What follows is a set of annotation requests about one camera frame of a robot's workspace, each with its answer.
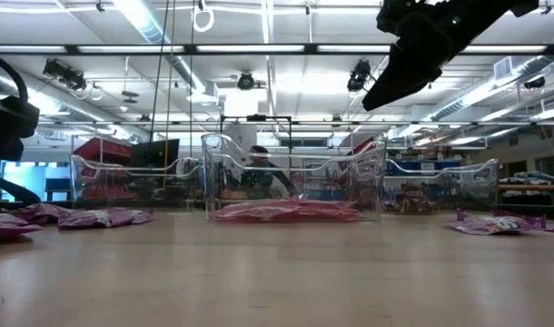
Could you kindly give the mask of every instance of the light wood floor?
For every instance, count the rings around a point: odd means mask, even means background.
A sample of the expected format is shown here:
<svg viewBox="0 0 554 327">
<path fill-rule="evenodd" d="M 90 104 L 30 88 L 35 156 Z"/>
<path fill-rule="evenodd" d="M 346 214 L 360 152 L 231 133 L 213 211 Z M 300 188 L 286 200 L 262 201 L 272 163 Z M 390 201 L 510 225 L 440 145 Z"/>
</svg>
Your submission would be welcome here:
<svg viewBox="0 0 554 327">
<path fill-rule="evenodd" d="M 554 234 L 443 219 L 49 228 L 0 245 L 0 327 L 554 326 Z"/>
</svg>

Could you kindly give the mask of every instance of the pink snack bag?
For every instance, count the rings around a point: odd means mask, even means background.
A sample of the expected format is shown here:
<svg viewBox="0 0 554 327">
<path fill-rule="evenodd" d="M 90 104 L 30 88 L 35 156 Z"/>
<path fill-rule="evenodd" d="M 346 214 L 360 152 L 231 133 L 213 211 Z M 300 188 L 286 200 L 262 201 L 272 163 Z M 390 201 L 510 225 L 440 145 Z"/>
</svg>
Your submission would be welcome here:
<svg viewBox="0 0 554 327">
<path fill-rule="evenodd" d="M 513 235 L 538 229 L 519 217 L 491 214 L 470 215 L 464 212 L 457 212 L 457 221 L 449 222 L 449 227 L 471 235 Z"/>
<path fill-rule="evenodd" d="M 495 212 L 495 215 L 507 215 L 512 217 L 519 217 L 524 219 L 529 224 L 535 226 L 536 228 L 540 229 L 541 231 L 545 232 L 551 232 L 554 233 L 554 225 L 549 225 L 547 221 L 546 215 L 542 215 L 540 217 L 532 217 L 532 216 L 526 216 L 526 215 L 520 215 L 516 213 L 509 213 L 506 211 L 497 211 Z"/>
</svg>

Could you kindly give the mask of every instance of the transparent storage container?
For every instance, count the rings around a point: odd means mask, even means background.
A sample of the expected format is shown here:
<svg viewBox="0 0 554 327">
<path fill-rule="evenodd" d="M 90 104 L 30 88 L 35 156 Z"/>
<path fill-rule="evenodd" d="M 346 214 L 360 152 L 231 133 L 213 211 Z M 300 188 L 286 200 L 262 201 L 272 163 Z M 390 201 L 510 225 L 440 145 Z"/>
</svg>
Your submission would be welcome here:
<svg viewBox="0 0 554 327">
<path fill-rule="evenodd" d="M 132 168 L 72 155 L 71 174 L 75 208 L 203 207 L 202 165 L 196 158 L 179 158 L 165 168 Z"/>
<path fill-rule="evenodd" d="M 402 169 L 384 178 L 385 213 L 440 213 L 456 210 L 492 211 L 497 204 L 499 160 L 435 171 Z"/>
<path fill-rule="evenodd" d="M 229 136 L 203 136 L 207 216 L 216 222 L 381 218 L 385 143 L 352 156 L 252 154 Z"/>
</svg>

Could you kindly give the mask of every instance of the air vent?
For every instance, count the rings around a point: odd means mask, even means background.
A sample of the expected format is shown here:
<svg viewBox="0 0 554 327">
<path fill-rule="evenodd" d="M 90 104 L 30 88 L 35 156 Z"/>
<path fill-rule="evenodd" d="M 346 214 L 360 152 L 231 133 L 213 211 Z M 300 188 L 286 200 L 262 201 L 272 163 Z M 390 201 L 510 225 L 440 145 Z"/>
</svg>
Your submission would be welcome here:
<svg viewBox="0 0 554 327">
<path fill-rule="evenodd" d="M 517 76 L 517 71 L 521 64 L 522 62 L 520 59 L 510 56 L 498 61 L 493 65 L 493 74 L 495 75 L 495 80 L 503 81 L 506 78 Z"/>
<path fill-rule="evenodd" d="M 519 144 L 519 138 L 518 137 L 511 137 L 509 139 L 509 146 L 515 146 Z"/>
</svg>

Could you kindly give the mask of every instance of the window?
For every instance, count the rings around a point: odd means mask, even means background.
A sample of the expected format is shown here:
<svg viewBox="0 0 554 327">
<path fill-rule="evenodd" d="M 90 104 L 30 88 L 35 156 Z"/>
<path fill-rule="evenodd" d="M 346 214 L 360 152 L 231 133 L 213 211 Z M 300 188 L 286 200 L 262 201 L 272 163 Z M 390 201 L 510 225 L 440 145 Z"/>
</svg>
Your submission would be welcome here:
<svg viewBox="0 0 554 327">
<path fill-rule="evenodd" d="M 535 161 L 535 169 L 542 173 L 554 176 L 554 157 L 539 158 Z"/>
</svg>

